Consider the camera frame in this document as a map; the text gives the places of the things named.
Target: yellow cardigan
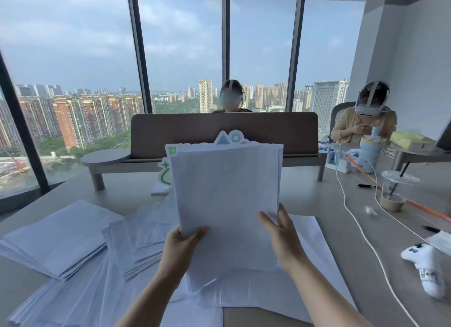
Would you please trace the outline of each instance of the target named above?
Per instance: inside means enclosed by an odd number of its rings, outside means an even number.
[[[392,132],[396,130],[396,125],[398,123],[396,113],[394,111],[383,112],[380,119],[376,120],[371,127],[379,126],[381,128],[381,136],[384,138],[390,138]],[[350,142],[360,142],[363,135],[352,134],[345,138],[340,138],[339,131],[349,129],[355,125],[361,124],[358,115],[355,113],[355,108],[347,108],[338,117],[335,123],[330,137],[338,143],[350,143]]]

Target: window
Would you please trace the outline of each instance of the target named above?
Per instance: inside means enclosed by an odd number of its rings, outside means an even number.
[[[0,91],[0,198],[36,185],[36,177]]]
[[[246,108],[285,111],[296,0],[230,0],[230,77]]]
[[[138,0],[156,113],[220,108],[222,0]]]
[[[303,110],[318,113],[319,140],[329,135],[332,108],[346,101],[336,90],[347,91],[364,6],[365,0],[305,0],[295,89],[303,92]]]
[[[127,0],[0,0],[0,47],[50,183],[144,112]]]

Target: orange strap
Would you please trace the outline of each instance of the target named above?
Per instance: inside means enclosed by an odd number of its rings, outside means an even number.
[[[370,182],[372,182],[373,185],[376,185],[376,182],[375,182],[371,177],[369,177],[368,175],[366,175],[366,173],[362,170],[362,168],[359,167],[359,165],[353,160],[353,158],[352,158],[351,156],[349,156],[349,155],[347,154],[346,157],[347,157],[348,160],[349,160],[349,161],[350,161],[350,162],[358,169],[358,171],[360,171],[360,172],[363,174],[363,176],[365,176],[366,179],[368,179]],[[427,208],[426,206],[420,205],[419,203],[416,203],[416,202],[414,202],[414,201],[412,201],[412,200],[406,199],[406,202],[407,202],[408,204],[412,205],[412,206],[415,206],[415,207],[417,207],[417,208],[422,209],[423,211],[425,211],[425,212],[427,212],[427,213],[431,213],[431,214],[434,214],[434,215],[436,215],[436,216],[440,216],[440,217],[442,217],[442,218],[445,218],[445,219],[447,219],[447,220],[451,220],[451,217],[446,216],[445,214],[442,214],[442,213],[440,213],[440,212],[437,212],[437,211],[435,211],[435,210],[433,210],[433,209]]]

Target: sky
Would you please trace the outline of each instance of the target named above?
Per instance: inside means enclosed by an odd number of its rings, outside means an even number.
[[[296,0],[230,0],[230,76],[288,81]],[[221,0],[138,0],[151,91],[222,80]],[[306,0],[296,89],[349,78],[363,0]],[[139,90],[127,0],[0,0],[0,50],[16,84]]]

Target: forearm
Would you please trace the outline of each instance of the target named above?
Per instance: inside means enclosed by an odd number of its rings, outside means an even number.
[[[310,261],[296,261],[289,273],[316,327],[372,326]]]
[[[352,131],[350,129],[344,129],[344,130],[334,130],[330,133],[330,138],[334,141],[342,138],[346,138],[348,136],[352,135]]]
[[[180,279],[157,273],[115,327],[158,327]]]

